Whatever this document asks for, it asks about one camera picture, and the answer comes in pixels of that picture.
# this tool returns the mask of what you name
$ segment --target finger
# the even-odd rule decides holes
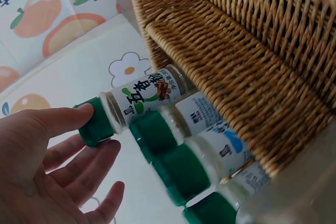
[[[53,171],[50,173],[50,176],[61,187],[66,187],[70,183],[74,182],[84,172],[84,170],[98,156],[106,143],[102,143],[96,148],[85,147],[83,151],[78,153],[78,155],[70,161],[69,164]]]
[[[90,224],[109,224],[116,215],[124,195],[125,184],[116,182],[100,206],[85,216]]]
[[[89,167],[65,188],[77,206],[81,206],[96,192],[116,160],[120,148],[118,141],[108,141]]]
[[[43,160],[45,171],[56,169],[66,160],[79,152],[85,143],[79,134],[71,136],[67,140],[49,148]]]
[[[84,104],[77,109],[25,110],[13,114],[11,121],[16,121],[17,127],[22,126],[30,137],[49,140],[84,126],[92,115],[93,106]]]

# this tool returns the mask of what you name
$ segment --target tablecloth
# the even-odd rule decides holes
[[[0,118],[23,109],[72,107],[150,72],[144,41],[118,15],[46,59],[1,93]],[[75,133],[54,138],[49,146]],[[125,195],[116,215],[117,224],[183,224],[183,209],[170,201],[132,134],[126,131],[114,138],[121,142],[121,152],[94,197],[81,210],[95,209],[111,185],[121,180],[125,182]]]

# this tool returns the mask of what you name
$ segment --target white label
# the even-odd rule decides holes
[[[219,154],[226,168],[227,177],[252,159],[247,144],[240,140],[237,133],[225,121],[216,123],[199,136]]]
[[[259,162],[254,162],[238,173],[232,180],[240,184],[252,195],[268,183],[270,179],[260,167]]]
[[[129,82],[111,92],[126,126],[138,116],[148,114],[181,96],[176,80],[167,69]]]
[[[184,118],[191,135],[197,135],[222,120],[220,114],[202,92],[197,92],[178,102],[175,107]]]

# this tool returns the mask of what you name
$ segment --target green plastic lid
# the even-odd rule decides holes
[[[153,166],[177,206],[184,206],[211,185],[200,161],[185,144],[156,157]]]
[[[236,211],[219,193],[212,193],[183,211],[190,224],[235,224]]]
[[[161,153],[177,146],[177,142],[159,111],[133,121],[130,130],[148,163]]]
[[[103,104],[98,97],[80,105],[76,105],[74,108],[77,108],[85,103],[92,104],[95,111],[90,121],[79,129],[79,134],[87,146],[94,147],[99,142],[111,137],[115,132],[105,113]]]

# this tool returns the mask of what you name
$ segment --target woven rattan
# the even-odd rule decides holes
[[[275,176],[333,117],[326,0],[132,0],[152,64],[174,62]]]

